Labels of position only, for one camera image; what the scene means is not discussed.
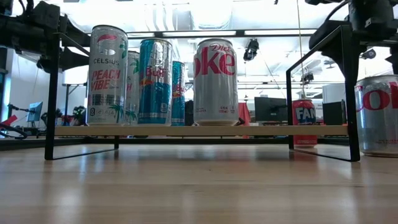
blue can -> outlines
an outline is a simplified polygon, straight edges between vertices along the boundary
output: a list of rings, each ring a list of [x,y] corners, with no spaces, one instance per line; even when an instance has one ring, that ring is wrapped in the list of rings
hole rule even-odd
[[[140,46],[138,125],[170,126],[172,44],[145,39]]]
[[[185,64],[173,62],[172,126],[185,125]]]

metal leg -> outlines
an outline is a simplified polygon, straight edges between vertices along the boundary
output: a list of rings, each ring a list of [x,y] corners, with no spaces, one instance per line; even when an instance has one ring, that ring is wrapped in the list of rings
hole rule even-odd
[[[292,106],[292,72],[286,71],[286,94],[287,94],[287,124],[293,125],[293,106]],[[293,136],[289,136],[289,149],[294,149]]]
[[[68,115],[68,101],[69,101],[69,87],[70,85],[67,84],[67,96],[65,97],[65,119],[63,120],[63,125],[67,125],[67,115]]]
[[[55,136],[55,110],[57,109],[57,85],[58,85],[58,68],[60,63],[60,38],[58,34],[54,34],[51,45],[51,71],[50,71],[50,87],[49,102],[47,107],[47,135],[45,138],[44,159],[52,160],[54,153],[54,136]]]
[[[343,54],[346,109],[348,123],[349,153],[352,162],[360,160],[358,129],[356,125],[356,108],[354,88],[358,79],[359,40],[353,35],[349,26],[341,27],[341,51]]]
[[[119,136],[114,137],[114,148],[119,149]]]

wooden table surface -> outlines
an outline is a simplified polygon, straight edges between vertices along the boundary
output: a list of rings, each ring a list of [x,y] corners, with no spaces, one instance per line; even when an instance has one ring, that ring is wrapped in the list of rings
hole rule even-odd
[[[56,147],[55,155],[112,145]],[[318,150],[348,153],[343,146]],[[44,161],[0,152],[0,223],[397,223],[398,160],[286,145],[121,145]]]

computer monitor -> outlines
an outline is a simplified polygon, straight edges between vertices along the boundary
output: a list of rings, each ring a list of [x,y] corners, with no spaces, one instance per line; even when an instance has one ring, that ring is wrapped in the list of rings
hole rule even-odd
[[[256,121],[287,121],[286,99],[254,97]]]
[[[346,103],[344,100],[322,104],[323,122],[326,125],[342,125],[347,123]]]
[[[42,113],[43,102],[31,103],[29,105],[29,111],[27,114],[27,122],[40,121],[40,115]]]

wooden shelf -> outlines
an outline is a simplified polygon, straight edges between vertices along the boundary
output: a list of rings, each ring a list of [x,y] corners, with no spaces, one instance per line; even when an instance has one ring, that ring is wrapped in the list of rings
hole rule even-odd
[[[276,136],[348,135],[346,126],[56,127],[56,136]]]

